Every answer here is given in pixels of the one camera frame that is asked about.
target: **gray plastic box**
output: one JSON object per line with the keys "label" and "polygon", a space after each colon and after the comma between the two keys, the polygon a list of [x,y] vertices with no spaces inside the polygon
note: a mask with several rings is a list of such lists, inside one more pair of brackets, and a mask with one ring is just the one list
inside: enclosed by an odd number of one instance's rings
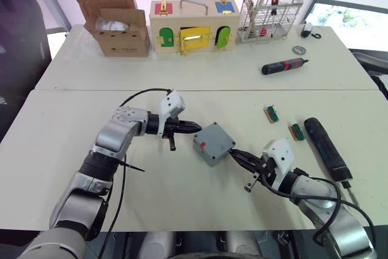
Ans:
{"label": "gray plastic box", "polygon": [[235,144],[217,123],[212,123],[194,135],[194,149],[211,167],[217,165]]}

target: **green door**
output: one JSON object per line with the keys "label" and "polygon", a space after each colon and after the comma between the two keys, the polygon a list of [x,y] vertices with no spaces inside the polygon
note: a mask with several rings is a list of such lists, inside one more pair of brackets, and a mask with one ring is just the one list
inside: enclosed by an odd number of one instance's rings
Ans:
{"label": "green door", "polygon": [[230,27],[220,27],[217,30],[217,35],[216,35],[217,49],[221,49],[228,44],[229,35],[230,35]]}
{"label": "green door", "polygon": [[162,47],[174,46],[174,35],[169,27],[162,27],[159,31],[159,40]]}

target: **black screwdriver handle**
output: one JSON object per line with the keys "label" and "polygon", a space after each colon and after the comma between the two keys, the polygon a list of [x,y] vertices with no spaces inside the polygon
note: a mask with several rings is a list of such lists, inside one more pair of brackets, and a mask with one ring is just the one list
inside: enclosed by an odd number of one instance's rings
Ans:
{"label": "black screwdriver handle", "polygon": [[276,62],[264,65],[261,68],[261,73],[264,75],[273,74],[277,72],[287,71],[291,69],[296,69],[302,67],[304,63],[309,62],[309,60],[304,60],[302,58],[295,58],[291,60]]}
{"label": "black screwdriver handle", "polygon": [[352,174],[333,145],[329,135],[316,118],[304,121],[304,127],[318,150],[327,171],[335,182],[351,180]]}

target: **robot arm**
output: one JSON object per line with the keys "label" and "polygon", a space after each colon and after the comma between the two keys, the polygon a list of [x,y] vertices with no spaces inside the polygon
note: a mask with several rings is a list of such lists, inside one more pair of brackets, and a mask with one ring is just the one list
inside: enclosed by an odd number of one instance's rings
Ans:
{"label": "robot arm", "polygon": [[[261,158],[240,150],[231,150],[230,154],[240,166],[253,173],[253,178],[244,187],[248,192],[259,181],[289,195],[336,198],[335,188],[331,184],[313,180],[300,169],[291,171],[294,156],[285,139],[271,141],[263,150]],[[327,222],[336,205],[335,201],[329,200],[291,199],[291,202],[301,209],[317,229]],[[331,258],[376,258],[366,231],[343,205],[329,229],[322,234],[321,240]]]}
{"label": "robot arm", "polygon": [[162,100],[159,115],[129,106],[117,108],[56,204],[50,229],[35,238],[20,259],[83,258],[85,240],[96,238],[101,230],[108,208],[104,196],[112,187],[118,166],[125,164],[123,159],[132,138],[145,133],[158,134],[168,138],[170,150],[175,150],[174,133],[201,130],[194,122],[178,119],[184,108],[176,91]]}

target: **small white object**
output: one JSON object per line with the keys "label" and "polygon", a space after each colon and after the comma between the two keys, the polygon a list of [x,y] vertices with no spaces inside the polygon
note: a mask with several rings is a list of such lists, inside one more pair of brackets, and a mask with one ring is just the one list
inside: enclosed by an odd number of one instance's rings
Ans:
{"label": "small white object", "polygon": [[158,136],[163,136],[164,125],[168,118],[176,118],[185,109],[183,98],[177,91],[167,95],[159,105]]}
{"label": "small white object", "polygon": [[129,30],[129,25],[119,21],[109,21],[104,18],[99,18],[95,25],[97,30],[119,30],[126,32]]}
{"label": "small white object", "polygon": [[304,25],[304,30],[307,30],[311,32],[313,30],[313,25],[311,22],[308,22],[307,24]]}
{"label": "small white object", "polygon": [[295,160],[291,147],[286,139],[271,140],[270,143],[263,150],[263,157],[267,161],[269,158],[273,158],[276,163],[276,178],[272,184],[272,187],[276,190],[279,189],[281,182],[289,171]]}

